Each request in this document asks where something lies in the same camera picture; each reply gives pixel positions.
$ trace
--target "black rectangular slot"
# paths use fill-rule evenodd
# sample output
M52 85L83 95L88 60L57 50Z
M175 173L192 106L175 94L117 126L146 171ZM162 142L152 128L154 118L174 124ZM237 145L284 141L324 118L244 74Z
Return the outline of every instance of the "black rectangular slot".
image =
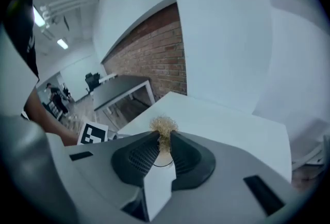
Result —
M268 216L285 205L259 176L245 177L243 180Z
M82 158L86 158L86 157L89 157L89 156L92 156L93 154L91 152L80 152L80 153L75 153L75 154L71 154L70 155L70 158L72 161L76 161L76 160L79 160L79 159L82 159Z

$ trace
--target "floor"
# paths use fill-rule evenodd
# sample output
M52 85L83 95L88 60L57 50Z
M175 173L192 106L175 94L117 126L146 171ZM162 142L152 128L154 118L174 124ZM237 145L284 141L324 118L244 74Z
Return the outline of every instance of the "floor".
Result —
M318 184L322 172L323 166L304 165L292 172L291 184L299 193L303 193Z
M61 122L68 129L80 133L84 124L84 118L92 122L108 125L109 130L117 132L135 117L140 115L147 109L147 106L137 100L130 100L129 97L123 98L110 108L112 114L108 111L93 111L93 99L86 96L74 104L69 104L68 109L70 115L63 117ZM320 166L302 166L292 172L292 186L299 192L303 193L309 188L317 184L322 174Z
M147 106L137 100L125 97L110 107L112 114L108 111L94 112L92 96L88 95L78 102L68 104L67 108L69 115L68 117L62 117L60 122L68 129L79 134L84 124L84 119L108 125L110 131L117 132L145 111Z

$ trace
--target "white ceiling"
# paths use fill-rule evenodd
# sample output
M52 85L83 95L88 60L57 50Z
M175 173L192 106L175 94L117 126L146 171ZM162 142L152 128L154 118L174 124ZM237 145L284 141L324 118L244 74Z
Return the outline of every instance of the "white ceiling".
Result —
M49 4L60 0L34 0L34 6L42 15L42 6L48 6ZM98 3L91 5L81 6L70 11L64 12L55 17L55 23L49 23L50 27L44 32L35 25L34 34L36 38L36 53L37 58L45 56L56 56L59 54L65 54L64 49L57 44L57 40L64 39L67 44L73 46L77 43L85 40L90 40L92 37L92 28L94 15ZM64 23L64 16L69 25L67 29Z

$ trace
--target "gray surface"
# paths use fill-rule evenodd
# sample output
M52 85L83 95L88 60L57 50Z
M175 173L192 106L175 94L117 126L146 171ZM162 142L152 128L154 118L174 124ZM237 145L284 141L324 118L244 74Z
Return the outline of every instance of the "gray surface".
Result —
M212 151L217 161L216 168L211 177L199 188L173 192L170 201L152 223L255 223L263 221L266 214L243 181L244 177L253 175L259 175L284 203L295 197L295 190L290 183L246 151L199 136L181 134ZM135 140L135 137L85 145L84 150L89 150L96 155L94 158L82 159L79 163L74 162L93 188L99 193L102 192L102 196L112 201L116 207L119 206L118 201L121 200L121 196L123 196L122 201L129 201L134 199L136 193L127 192L125 184L120 184L117 182L117 176L111 175L114 174L110 168L113 150L109 147L114 143L124 146L129 140Z
M0 141L4 161L10 166L14 183L34 205L62 220L66 217L75 222L78 218L78 223L143 223L119 210L136 197L138 189L122 183L110 161L115 149L143 134L65 148L60 137L46 138L32 122L5 118L0 124L2 132L6 132ZM246 151L195 135L182 135L212 151L216 168L199 188L173 192L152 223L263 221L265 213L243 182L244 177L252 175L259 175L284 203L295 198L290 183ZM69 154L86 150L94 155L71 161Z
M284 202L296 196L282 176L248 152L237 147L181 133L205 146L216 157L216 168L199 188L175 191L153 223L256 223L266 215L243 182L244 177L259 175Z
M54 222L76 223L75 204L61 182L41 127L20 116L0 116L0 131L1 158L13 186Z
M115 79L108 80L105 84L102 84L94 90L94 111L147 80L149 80L149 78L137 76L119 76Z
M73 165L104 199L120 209L137 196L139 188L125 184L119 179L112 169L111 157L117 149L144 136L145 134L142 134L99 144L70 146L66 147L66 150L69 155L84 151L94 154L74 161Z

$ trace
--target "human arm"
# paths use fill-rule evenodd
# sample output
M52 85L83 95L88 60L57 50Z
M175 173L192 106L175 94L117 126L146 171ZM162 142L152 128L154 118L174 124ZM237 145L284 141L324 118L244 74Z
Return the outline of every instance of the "human arm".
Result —
M33 89L24 107L28 118L39 124L45 132L57 134L61 137L65 146L76 145L78 136L64 127L50 113L46 111L40 102L36 88Z

